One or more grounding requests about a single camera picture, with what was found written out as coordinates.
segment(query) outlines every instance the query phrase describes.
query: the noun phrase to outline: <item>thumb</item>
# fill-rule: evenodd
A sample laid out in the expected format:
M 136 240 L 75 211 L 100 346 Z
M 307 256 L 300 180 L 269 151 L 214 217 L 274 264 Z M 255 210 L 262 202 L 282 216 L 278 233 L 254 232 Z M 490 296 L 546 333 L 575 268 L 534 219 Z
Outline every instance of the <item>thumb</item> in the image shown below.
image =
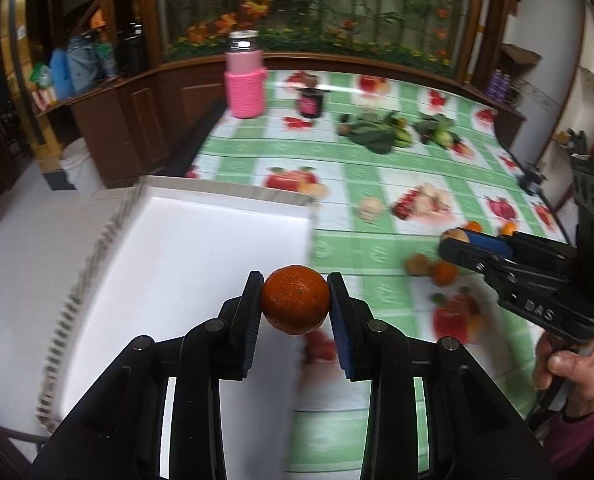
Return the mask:
M 549 372 L 554 375 L 570 379 L 575 384 L 586 384 L 592 380 L 590 361 L 590 357 L 561 350 L 549 357 L 547 366 Z

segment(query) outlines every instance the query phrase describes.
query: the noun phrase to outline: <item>pink label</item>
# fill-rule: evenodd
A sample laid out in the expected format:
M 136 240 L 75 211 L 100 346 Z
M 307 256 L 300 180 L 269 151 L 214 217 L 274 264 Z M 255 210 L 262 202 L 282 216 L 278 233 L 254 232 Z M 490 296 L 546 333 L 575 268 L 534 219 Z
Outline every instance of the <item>pink label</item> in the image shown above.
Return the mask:
M 317 101 L 310 97 L 302 97 L 299 102 L 299 111 L 302 114 L 315 115 L 317 113 Z

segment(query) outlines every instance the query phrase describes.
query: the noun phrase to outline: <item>pink thermos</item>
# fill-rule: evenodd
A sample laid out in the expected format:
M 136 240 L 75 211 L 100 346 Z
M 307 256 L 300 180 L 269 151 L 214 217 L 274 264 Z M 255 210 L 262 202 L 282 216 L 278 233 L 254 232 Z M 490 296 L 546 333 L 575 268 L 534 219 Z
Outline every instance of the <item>pink thermos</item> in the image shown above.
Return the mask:
M 236 30 L 229 34 L 226 53 L 226 96 L 231 113 L 239 119 L 261 115 L 266 108 L 264 81 L 266 67 L 257 45 L 256 30 Z

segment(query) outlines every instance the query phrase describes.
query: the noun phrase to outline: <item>glass panel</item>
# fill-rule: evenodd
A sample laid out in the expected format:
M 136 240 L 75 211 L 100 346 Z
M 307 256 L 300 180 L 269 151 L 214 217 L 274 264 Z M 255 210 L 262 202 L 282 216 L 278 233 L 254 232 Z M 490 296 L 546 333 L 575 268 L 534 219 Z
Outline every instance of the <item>glass panel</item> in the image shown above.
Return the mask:
M 265 50 L 327 52 L 452 76 L 469 0 L 158 0 L 165 60 L 221 54 L 230 30 Z

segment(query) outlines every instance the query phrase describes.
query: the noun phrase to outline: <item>black bottle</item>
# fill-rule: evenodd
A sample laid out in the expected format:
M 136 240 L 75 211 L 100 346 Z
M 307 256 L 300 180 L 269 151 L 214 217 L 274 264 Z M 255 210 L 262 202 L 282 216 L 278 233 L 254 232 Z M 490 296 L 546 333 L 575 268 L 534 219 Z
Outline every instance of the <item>black bottle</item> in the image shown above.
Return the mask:
M 321 116 L 324 104 L 324 91 L 317 88 L 317 76 L 306 74 L 303 78 L 306 88 L 299 91 L 301 95 L 297 101 L 297 109 L 302 117 L 317 119 Z

